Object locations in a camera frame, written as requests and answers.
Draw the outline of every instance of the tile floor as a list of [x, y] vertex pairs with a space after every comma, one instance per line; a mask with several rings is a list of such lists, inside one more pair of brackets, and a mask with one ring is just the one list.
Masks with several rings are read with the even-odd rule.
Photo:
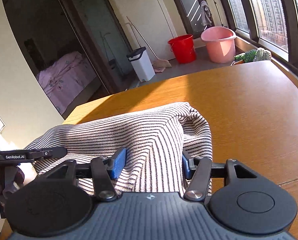
[[[236, 47], [236, 54], [240, 53], [242, 53], [242, 51]], [[155, 76], [147, 82], [139, 82], [139, 79], [136, 77], [136, 79], [132, 82], [130, 89], [190, 73], [225, 67], [231, 64], [211, 62], [206, 47], [197, 48], [196, 54], [197, 59], [194, 62], [190, 62], [188, 64], [179, 64], [176, 59], [170, 60], [169, 62], [172, 65], [171, 68], [166, 68], [162, 73], [156, 73]]]

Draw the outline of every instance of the table top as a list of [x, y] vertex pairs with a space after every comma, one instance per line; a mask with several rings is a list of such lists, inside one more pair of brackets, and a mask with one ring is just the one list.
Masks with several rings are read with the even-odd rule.
[[[270, 61], [202, 71], [101, 98], [76, 107], [64, 124], [179, 101], [189, 102], [208, 121], [214, 162], [238, 159], [282, 185], [298, 203], [298, 89]], [[298, 238], [298, 216], [291, 233]]]

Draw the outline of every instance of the red bucket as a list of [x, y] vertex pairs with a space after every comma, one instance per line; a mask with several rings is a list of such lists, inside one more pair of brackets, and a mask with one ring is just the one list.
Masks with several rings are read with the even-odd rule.
[[193, 47], [193, 35], [187, 34], [168, 41], [171, 51], [180, 64], [190, 63], [197, 59]]

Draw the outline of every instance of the pink bedding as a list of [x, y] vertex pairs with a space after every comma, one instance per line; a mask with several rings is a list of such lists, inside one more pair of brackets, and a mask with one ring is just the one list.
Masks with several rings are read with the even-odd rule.
[[37, 80], [60, 114], [73, 99], [96, 77], [86, 58], [71, 52], [41, 71]]

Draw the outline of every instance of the gray towel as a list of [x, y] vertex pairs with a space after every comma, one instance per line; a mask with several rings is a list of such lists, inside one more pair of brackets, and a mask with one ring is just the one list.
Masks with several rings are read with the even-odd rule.
[[200, 4], [200, 8], [201, 8], [201, 20], [202, 20], [203, 26], [211, 25], [212, 21], [209, 18], [211, 17], [211, 12], [209, 10], [209, 5], [207, 4], [207, 2], [202, 1]]
[[[211, 132], [207, 121], [187, 102], [172, 103], [139, 112], [82, 124], [59, 125], [34, 140], [26, 149], [64, 146], [68, 154], [59, 160], [34, 164], [42, 174], [67, 159], [89, 163], [101, 155], [127, 149], [126, 165], [115, 189], [133, 192], [185, 191], [183, 148], [191, 156], [212, 159]], [[79, 186], [93, 194], [91, 179]]]

